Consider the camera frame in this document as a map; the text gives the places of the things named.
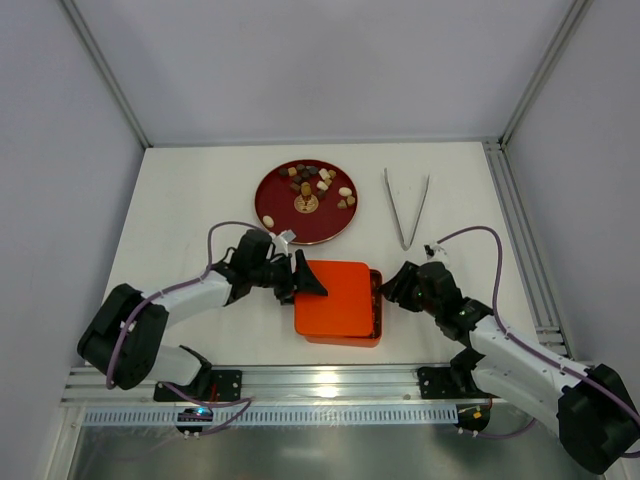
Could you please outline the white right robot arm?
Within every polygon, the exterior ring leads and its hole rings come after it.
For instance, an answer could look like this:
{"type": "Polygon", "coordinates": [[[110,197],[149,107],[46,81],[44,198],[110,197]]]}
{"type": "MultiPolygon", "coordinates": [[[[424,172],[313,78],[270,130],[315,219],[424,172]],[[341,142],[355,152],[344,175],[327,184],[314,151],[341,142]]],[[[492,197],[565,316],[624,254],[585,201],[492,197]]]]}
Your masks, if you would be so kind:
{"type": "Polygon", "coordinates": [[[404,310],[431,315],[463,345],[451,361],[462,376],[542,423],[587,471],[603,474],[632,454],[639,413],[614,369],[588,367],[518,338],[496,309],[463,295],[441,262],[405,263],[380,293],[404,310]]]}

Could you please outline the silver metal tongs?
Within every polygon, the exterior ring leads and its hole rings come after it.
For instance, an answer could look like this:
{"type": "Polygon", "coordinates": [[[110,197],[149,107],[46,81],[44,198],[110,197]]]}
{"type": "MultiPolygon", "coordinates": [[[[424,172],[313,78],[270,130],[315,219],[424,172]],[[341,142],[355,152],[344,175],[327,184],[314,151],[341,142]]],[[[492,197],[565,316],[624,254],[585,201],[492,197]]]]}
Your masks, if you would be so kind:
{"type": "Polygon", "coordinates": [[[382,182],[390,208],[392,224],[400,247],[407,252],[413,246],[426,206],[430,176],[423,175],[418,184],[397,185],[388,168],[383,169],[382,182]]]}

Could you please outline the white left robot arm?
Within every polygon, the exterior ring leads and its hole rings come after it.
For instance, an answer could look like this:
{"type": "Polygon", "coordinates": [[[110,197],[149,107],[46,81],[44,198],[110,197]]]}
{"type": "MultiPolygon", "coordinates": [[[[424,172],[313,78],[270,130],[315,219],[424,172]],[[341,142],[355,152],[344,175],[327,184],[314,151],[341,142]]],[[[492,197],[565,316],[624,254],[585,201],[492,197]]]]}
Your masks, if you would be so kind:
{"type": "Polygon", "coordinates": [[[114,287],[77,343],[78,355],[100,371],[107,389],[130,390],[145,380],[160,388],[160,401],[215,399],[212,363],[195,350],[164,344],[165,331],[200,313],[232,305],[255,287],[272,289],[283,305],[302,294],[325,297],[301,250],[289,252],[295,237],[252,225],[219,261],[209,259],[193,279],[154,293],[122,283],[114,287]]]}

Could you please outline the orange box lid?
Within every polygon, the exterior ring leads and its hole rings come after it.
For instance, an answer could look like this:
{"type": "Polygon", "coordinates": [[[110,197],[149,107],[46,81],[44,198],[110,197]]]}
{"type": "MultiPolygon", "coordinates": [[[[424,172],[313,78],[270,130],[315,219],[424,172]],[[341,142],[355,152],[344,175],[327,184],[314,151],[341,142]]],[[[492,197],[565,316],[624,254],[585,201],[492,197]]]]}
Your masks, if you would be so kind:
{"type": "Polygon", "coordinates": [[[362,262],[309,260],[327,296],[297,294],[294,328],[306,337],[366,337],[373,332],[370,269],[362,262]]]}

